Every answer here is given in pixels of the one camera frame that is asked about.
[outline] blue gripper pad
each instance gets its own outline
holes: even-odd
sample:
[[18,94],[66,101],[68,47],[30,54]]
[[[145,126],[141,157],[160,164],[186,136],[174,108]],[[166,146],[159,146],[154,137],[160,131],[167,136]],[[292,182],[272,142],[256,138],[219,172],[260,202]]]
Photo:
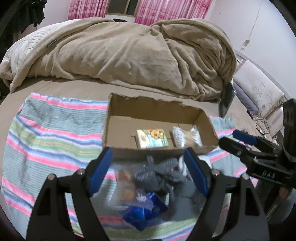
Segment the blue gripper pad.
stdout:
[[104,148],[100,156],[96,160],[92,160],[87,168],[87,175],[90,174],[88,195],[92,197],[99,191],[104,177],[113,160],[113,150],[111,148]]
[[257,137],[251,136],[251,135],[244,133],[242,131],[235,130],[235,131],[233,131],[232,136],[235,139],[238,139],[238,140],[244,142],[245,144],[249,144],[251,146],[257,145]]
[[[196,155],[196,158],[198,160],[196,160],[188,148],[184,151],[183,156],[184,156],[184,162],[191,174],[191,177],[192,177],[193,182],[196,186],[196,189],[198,190],[199,193],[201,193],[205,197],[207,197],[209,194],[209,190],[207,187],[207,179],[202,171],[202,168],[197,163],[197,162],[201,162],[202,160],[198,159],[197,155]],[[206,168],[206,170],[209,171],[209,173],[210,173],[211,169],[208,165],[207,165],[207,167],[208,168]]]

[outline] metal screw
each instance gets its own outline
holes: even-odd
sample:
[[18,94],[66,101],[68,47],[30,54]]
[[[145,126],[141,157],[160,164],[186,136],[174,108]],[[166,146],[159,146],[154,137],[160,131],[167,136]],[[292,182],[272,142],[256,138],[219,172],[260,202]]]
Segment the metal screw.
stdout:
[[78,175],[83,175],[85,173],[85,169],[81,168],[77,171]]
[[55,178],[55,175],[54,174],[49,174],[48,176],[47,176],[47,179],[48,180],[53,180]]
[[220,171],[217,170],[217,169],[213,169],[212,174],[215,175],[215,176],[218,176],[220,174]]
[[247,173],[244,173],[242,175],[242,178],[245,179],[245,180],[248,180],[250,178],[250,176]]

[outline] wall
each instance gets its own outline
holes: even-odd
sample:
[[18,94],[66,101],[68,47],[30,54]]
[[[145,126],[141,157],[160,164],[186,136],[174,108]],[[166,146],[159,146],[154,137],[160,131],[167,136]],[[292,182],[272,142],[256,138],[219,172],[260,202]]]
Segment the wall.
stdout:
[[[271,2],[262,0],[261,7],[260,3],[217,0],[206,19],[227,33],[236,51],[268,72],[288,98],[296,98],[296,37]],[[250,33],[249,44],[241,49]]]
[[28,27],[26,28],[25,31],[23,31],[23,33],[20,35],[20,38],[22,38],[22,37],[24,37],[24,36],[26,36],[26,35],[28,35],[28,34],[34,32],[34,31],[36,31],[37,28],[38,28],[38,26],[34,27],[34,25],[31,24],[30,26],[28,26]]
[[38,29],[68,20],[68,13],[71,0],[47,0],[44,8],[45,19],[38,26]]

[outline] beige blanket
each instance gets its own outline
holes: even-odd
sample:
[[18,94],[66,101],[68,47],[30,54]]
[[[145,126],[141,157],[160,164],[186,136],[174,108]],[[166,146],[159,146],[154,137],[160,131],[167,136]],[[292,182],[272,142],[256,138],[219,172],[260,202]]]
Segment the beige blanket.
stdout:
[[25,58],[13,63],[10,56],[16,54],[8,51],[0,64],[0,78],[11,92],[26,77],[90,76],[129,88],[156,87],[209,100],[221,95],[236,67],[226,34],[203,19],[164,20],[153,26],[80,19],[43,37]]

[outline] blue packaging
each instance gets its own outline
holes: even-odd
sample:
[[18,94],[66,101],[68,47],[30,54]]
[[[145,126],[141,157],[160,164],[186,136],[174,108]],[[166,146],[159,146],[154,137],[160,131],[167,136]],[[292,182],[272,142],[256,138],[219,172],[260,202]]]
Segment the blue packaging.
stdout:
[[153,202],[153,208],[129,206],[121,215],[124,221],[133,225],[137,230],[143,231],[149,226],[150,220],[160,217],[168,207],[155,193],[147,193],[147,197]]

